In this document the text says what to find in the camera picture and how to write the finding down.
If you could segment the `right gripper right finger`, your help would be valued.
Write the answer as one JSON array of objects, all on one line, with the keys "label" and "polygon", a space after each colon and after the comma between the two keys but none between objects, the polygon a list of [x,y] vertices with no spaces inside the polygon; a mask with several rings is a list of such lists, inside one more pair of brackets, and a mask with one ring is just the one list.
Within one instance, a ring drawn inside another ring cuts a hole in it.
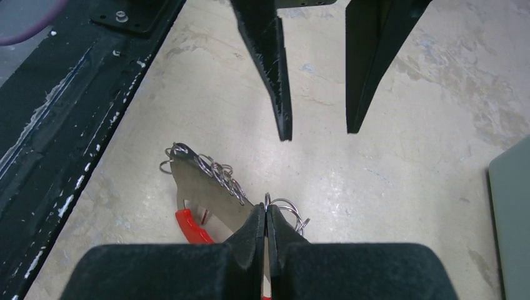
[{"label": "right gripper right finger", "polygon": [[457,299],[438,256],[417,243],[313,244],[267,208],[273,299]]}]

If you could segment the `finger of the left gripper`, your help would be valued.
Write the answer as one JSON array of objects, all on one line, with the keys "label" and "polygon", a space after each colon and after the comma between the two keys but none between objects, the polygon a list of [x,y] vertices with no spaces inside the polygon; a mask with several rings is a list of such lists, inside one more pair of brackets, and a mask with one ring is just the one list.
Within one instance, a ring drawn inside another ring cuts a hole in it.
[{"label": "finger of the left gripper", "polygon": [[431,0],[358,0],[346,7],[346,124],[357,134],[378,85]]},{"label": "finger of the left gripper", "polygon": [[293,138],[293,111],[283,23],[275,1],[232,0],[239,33],[271,99],[281,141]]}]

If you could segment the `red handled metal key tool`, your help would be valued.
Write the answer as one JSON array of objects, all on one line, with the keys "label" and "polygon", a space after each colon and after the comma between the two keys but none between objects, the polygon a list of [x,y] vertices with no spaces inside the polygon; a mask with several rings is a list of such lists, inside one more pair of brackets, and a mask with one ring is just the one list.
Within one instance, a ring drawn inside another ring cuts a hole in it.
[{"label": "red handled metal key tool", "polygon": [[[239,230],[253,207],[243,188],[233,178],[233,170],[211,157],[194,152],[183,143],[174,143],[166,149],[167,163],[177,186],[175,217],[188,244],[223,243]],[[265,269],[269,258],[265,253],[266,214],[270,205],[276,205],[266,195],[264,226],[264,279],[270,277]]]}]

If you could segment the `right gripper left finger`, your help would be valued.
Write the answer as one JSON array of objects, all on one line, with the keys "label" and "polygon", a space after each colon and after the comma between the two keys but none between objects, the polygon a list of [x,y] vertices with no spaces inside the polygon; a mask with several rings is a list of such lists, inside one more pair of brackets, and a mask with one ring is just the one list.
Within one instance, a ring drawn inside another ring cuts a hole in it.
[{"label": "right gripper left finger", "polygon": [[217,244],[107,244],[77,263],[61,299],[261,299],[263,204]]}]

